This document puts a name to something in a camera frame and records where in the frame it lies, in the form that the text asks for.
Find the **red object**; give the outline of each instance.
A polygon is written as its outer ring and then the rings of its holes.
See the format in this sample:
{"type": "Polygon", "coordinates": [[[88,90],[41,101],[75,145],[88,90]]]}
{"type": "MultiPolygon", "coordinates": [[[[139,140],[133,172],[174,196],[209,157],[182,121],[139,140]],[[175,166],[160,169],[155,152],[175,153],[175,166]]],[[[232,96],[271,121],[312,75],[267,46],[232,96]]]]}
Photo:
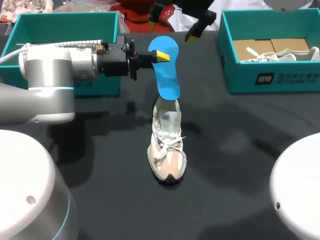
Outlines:
{"type": "Polygon", "coordinates": [[[153,30],[150,30],[148,15],[155,0],[117,0],[120,4],[112,6],[110,11],[120,11],[124,16],[124,22],[131,33],[161,33],[173,32],[168,23],[168,18],[174,14],[173,4],[163,9],[159,22],[153,30]]]}

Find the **cable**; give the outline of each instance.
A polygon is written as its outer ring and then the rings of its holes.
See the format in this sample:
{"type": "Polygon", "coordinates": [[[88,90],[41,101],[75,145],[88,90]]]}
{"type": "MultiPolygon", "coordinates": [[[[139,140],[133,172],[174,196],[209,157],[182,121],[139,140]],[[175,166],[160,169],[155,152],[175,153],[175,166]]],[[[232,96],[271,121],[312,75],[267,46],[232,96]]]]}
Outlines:
{"type": "MultiPolygon", "coordinates": [[[[43,46],[54,46],[54,47],[74,47],[78,45],[102,45],[104,41],[103,40],[87,40],[87,41],[63,41],[63,42],[57,42],[57,43],[49,43],[41,45],[43,46]]],[[[26,43],[22,48],[15,50],[3,57],[0,58],[0,64],[4,63],[5,61],[13,58],[14,56],[19,55],[20,53],[27,52],[30,47],[37,47],[37,46],[31,46],[30,43],[26,43]]]]}

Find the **sneaker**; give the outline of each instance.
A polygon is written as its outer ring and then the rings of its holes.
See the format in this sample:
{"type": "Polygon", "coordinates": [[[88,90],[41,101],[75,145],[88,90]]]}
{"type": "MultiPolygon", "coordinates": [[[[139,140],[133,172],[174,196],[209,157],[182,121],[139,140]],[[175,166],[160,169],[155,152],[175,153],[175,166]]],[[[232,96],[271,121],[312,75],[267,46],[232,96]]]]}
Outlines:
{"type": "Polygon", "coordinates": [[[181,111],[177,100],[158,97],[153,108],[151,144],[147,155],[154,175],[174,183],[186,170],[187,157],[181,137],[181,111]]]}
{"type": "Polygon", "coordinates": [[[293,61],[320,61],[320,50],[317,47],[312,47],[309,51],[293,51],[286,48],[276,54],[278,59],[283,59],[287,55],[294,56],[293,61]]]}
{"type": "Polygon", "coordinates": [[[246,50],[256,58],[243,60],[241,62],[271,62],[278,60],[277,54],[275,52],[266,52],[259,55],[255,50],[253,50],[250,47],[247,47],[246,50]]]}
{"type": "Polygon", "coordinates": [[[309,51],[293,51],[286,48],[278,53],[267,52],[259,55],[256,51],[247,47],[246,50],[254,55],[256,58],[244,60],[241,62],[271,62],[271,61],[320,61],[320,50],[317,47],[312,47],[309,51]]]}

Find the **teal box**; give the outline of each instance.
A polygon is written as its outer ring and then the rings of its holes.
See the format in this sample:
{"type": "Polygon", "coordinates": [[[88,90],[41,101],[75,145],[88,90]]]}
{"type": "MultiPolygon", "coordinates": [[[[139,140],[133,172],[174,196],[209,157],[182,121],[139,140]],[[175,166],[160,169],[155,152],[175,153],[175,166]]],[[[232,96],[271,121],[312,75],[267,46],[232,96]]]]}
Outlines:
{"type": "MultiPolygon", "coordinates": [[[[68,12],[21,14],[11,32],[2,57],[25,43],[58,43],[67,41],[106,40],[115,43],[120,34],[117,12],[68,12]]],[[[0,75],[8,85],[28,89],[18,64],[18,56],[0,65],[0,75]]],[[[100,74],[93,81],[75,81],[75,95],[117,96],[120,77],[100,74]]]]}
{"type": "Polygon", "coordinates": [[[319,9],[223,11],[218,47],[229,92],[320,92],[319,61],[240,62],[233,44],[235,40],[302,38],[309,48],[320,48],[319,9]]]}

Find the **black tabletop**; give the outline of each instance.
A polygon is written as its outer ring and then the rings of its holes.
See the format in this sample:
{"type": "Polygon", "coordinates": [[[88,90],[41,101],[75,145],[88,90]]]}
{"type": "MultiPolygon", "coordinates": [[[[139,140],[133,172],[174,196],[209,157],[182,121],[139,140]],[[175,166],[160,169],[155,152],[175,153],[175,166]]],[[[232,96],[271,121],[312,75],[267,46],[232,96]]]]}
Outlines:
{"type": "MultiPolygon", "coordinates": [[[[217,32],[184,43],[176,63],[187,170],[164,187],[147,157],[155,74],[123,77],[118,98],[77,99],[73,122],[13,126],[42,143],[77,203],[80,240],[275,240],[296,238],[271,205],[269,177],[281,152],[319,132],[319,94],[231,95],[217,32]]],[[[157,34],[128,34],[145,51],[157,34]]]]}

